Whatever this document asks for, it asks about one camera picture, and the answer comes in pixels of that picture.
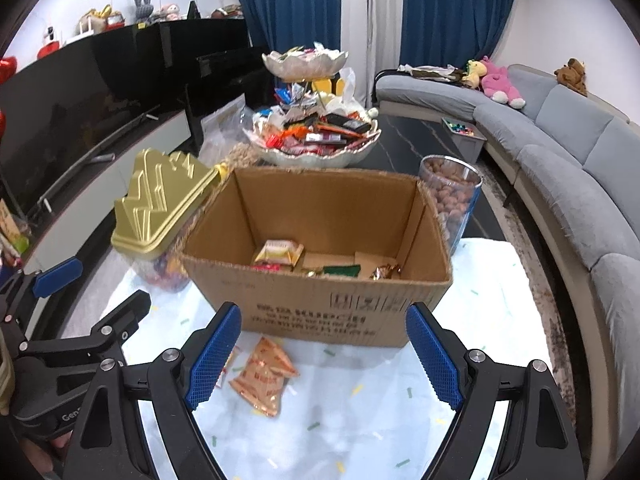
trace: white tablecloth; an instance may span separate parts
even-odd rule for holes
[[[463,239],[453,269],[454,283],[434,311],[444,328],[454,330],[467,348],[480,348],[496,362],[527,365],[542,359],[550,364],[540,315],[511,244]],[[129,364],[149,362],[167,348],[180,348],[213,316],[195,285],[169,294],[145,285],[131,270],[106,312],[139,288],[151,294],[152,309],[124,345]],[[453,412],[436,398],[410,344],[383,349],[280,340],[300,377],[289,381],[280,415],[267,418],[228,385],[259,337],[240,336],[242,353],[222,389],[194,412],[229,480],[422,477]],[[151,403],[141,406],[160,478],[175,479]],[[474,480],[489,474],[506,409],[506,402],[496,405]]]

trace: gold lid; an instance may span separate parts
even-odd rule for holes
[[[217,169],[210,170],[193,155],[142,150],[127,195],[114,203],[111,245],[134,258],[157,258],[220,181]]]

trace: scalloped bowl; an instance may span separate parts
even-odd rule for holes
[[[271,52],[268,56],[262,54],[262,60],[274,76],[286,82],[295,82],[332,78],[344,67],[348,56],[348,52],[329,50],[308,59],[289,54],[281,60],[281,54]]]
[[[268,149],[252,143],[252,147],[262,160],[275,164],[281,168],[346,168],[351,164],[363,161],[380,140],[382,131],[378,129],[378,122],[371,121],[372,128],[376,132],[374,138],[358,150],[343,151],[333,155],[316,155],[315,153],[303,153],[302,155],[287,155],[280,150]]]

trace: silver bolt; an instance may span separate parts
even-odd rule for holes
[[[180,355],[180,351],[175,348],[169,348],[162,352],[162,359],[170,363],[171,361],[175,361]]]
[[[546,363],[544,361],[541,361],[540,359],[535,359],[532,362],[532,366],[539,372],[546,372]]]
[[[116,364],[116,361],[114,361],[109,357],[108,359],[105,359],[100,363],[100,370],[108,372],[115,366],[115,364]]]
[[[472,350],[469,352],[469,359],[475,363],[481,363],[486,359],[486,355],[482,350]]]

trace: sofa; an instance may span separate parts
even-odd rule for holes
[[[509,76],[522,110],[402,75],[377,78],[375,94],[381,113],[475,123],[529,209],[580,327],[591,388],[588,479],[599,480],[640,426],[640,127],[550,74],[513,65]]]

